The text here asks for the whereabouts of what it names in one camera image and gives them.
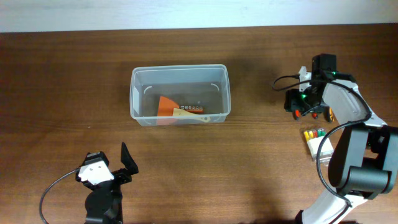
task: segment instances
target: white bracket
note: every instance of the white bracket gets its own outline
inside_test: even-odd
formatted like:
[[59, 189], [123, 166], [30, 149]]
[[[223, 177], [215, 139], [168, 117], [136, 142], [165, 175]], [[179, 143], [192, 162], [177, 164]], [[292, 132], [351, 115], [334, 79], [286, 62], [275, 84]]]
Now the white bracket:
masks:
[[[361, 96], [358, 90], [358, 85], [347, 80], [335, 80], [334, 82], [340, 83], [352, 88], [357, 94]], [[345, 124], [348, 121], [357, 121], [366, 116], [366, 110], [363, 104], [352, 93], [346, 89], [333, 84], [326, 84], [325, 90], [322, 95], [323, 101], [332, 108], [336, 119], [340, 124]], [[368, 126], [381, 127], [386, 125], [381, 118], [379, 118], [373, 111], [371, 119], [365, 122]]]
[[[301, 66], [300, 71], [298, 71], [298, 74], [300, 74], [300, 82], [307, 81], [307, 80], [311, 79], [311, 72], [307, 72], [307, 68], [305, 66]], [[310, 86], [311, 86], [310, 83], [303, 83], [303, 84], [300, 84], [298, 89], [300, 92], [303, 92]]]
[[[333, 223], [339, 223], [355, 207], [368, 201], [362, 196], [357, 195], [346, 195], [345, 197], [350, 200], [352, 207], [347, 209], [347, 211]], [[344, 210], [345, 206], [346, 202], [343, 199], [332, 195], [325, 189], [311, 207], [304, 210], [302, 215], [303, 224], [329, 224]]]
[[81, 178], [82, 182], [88, 181], [92, 185], [97, 185], [101, 182], [114, 179], [113, 174], [108, 169], [108, 166], [104, 161], [98, 161], [82, 166], [78, 176]]

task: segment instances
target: orange spatula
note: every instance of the orange spatula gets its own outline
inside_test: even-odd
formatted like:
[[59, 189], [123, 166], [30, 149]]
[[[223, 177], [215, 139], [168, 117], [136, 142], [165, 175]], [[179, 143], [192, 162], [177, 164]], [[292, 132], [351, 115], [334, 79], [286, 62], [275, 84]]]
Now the orange spatula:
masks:
[[[157, 109], [157, 116], [173, 116], [174, 108], [180, 106], [176, 102], [170, 100], [167, 97], [160, 96], [159, 107]], [[156, 125], [169, 125], [176, 122], [176, 119], [158, 119]]]
[[[176, 102], [170, 100], [167, 97], [160, 96], [159, 107], [157, 109], [158, 116], [186, 116], [186, 115], [195, 115], [194, 113], [190, 113], [188, 111], [180, 109], [180, 105]], [[197, 119], [203, 121], [205, 123], [210, 121], [210, 118], [190, 118]], [[156, 121], [157, 125], [168, 125], [176, 122], [176, 119], [168, 118], [168, 119], [158, 119]]]

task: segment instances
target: wooden table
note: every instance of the wooden table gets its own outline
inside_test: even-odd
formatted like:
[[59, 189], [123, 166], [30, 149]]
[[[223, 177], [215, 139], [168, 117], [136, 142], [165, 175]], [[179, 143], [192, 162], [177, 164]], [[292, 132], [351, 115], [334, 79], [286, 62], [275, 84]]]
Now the wooden table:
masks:
[[[1, 223], [41, 223], [44, 189], [87, 152], [104, 151], [110, 169], [121, 168], [122, 141], [140, 170], [122, 186], [126, 223], [293, 219], [323, 191], [301, 132], [336, 123], [294, 121], [271, 84], [320, 53], [337, 54], [374, 112], [398, 126], [397, 24], [1, 34], [0, 44]], [[208, 63], [228, 68], [225, 123], [142, 127], [130, 117], [134, 68]], [[61, 181], [45, 217], [83, 223], [89, 193], [73, 177]], [[395, 223], [398, 190], [353, 219]]]

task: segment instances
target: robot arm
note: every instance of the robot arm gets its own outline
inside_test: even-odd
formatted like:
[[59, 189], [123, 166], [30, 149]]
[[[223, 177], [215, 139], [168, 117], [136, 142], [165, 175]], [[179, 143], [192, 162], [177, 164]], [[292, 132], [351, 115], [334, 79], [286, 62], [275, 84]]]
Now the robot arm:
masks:
[[[335, 55], [315, 56], [312, 72], [302, 67], [297, 76], [304, 83], [298, 90], [287, 91], [286, 111], [297, 110], [305, 115], [330, 107], [340, 124], [364, 119], [371, 113], [365, 122], [345, 128], [328, 167], [333, 190], [350, 200], [351, 207], [325, 190], [295, 220], [304, 224], [338, 223], [356, 206], [392, 190], [398, 169], [398, 129], [387, 126], [361, 99], [352, 75], [337, 71]], [[375, 159], [364, 156], [367, 146], [378, 154]]]
[[104, 152], [87, 154], [79, 173], [76, 173], [76, 181], [92, 190], [85, 203], [85, 224], [123, 224], [120, 186], [131, 182], [131, 176], [138, 173], [138, 166], [124, 142], [121, 162], [126, 168], [110, 172]]

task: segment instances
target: clear plastic container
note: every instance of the clear plastic container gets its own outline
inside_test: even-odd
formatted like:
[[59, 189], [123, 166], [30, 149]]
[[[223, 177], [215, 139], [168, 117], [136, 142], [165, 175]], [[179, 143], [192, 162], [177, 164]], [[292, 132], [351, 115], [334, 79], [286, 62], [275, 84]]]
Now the clear plastic container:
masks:
[[[158, 116], [161, 96], [179, 106], [202, 107], [203, 114]], [[224, 65], [141, 67], [132, 71], [130, 114], [142, 126], [219, 123], [230, 111]]]

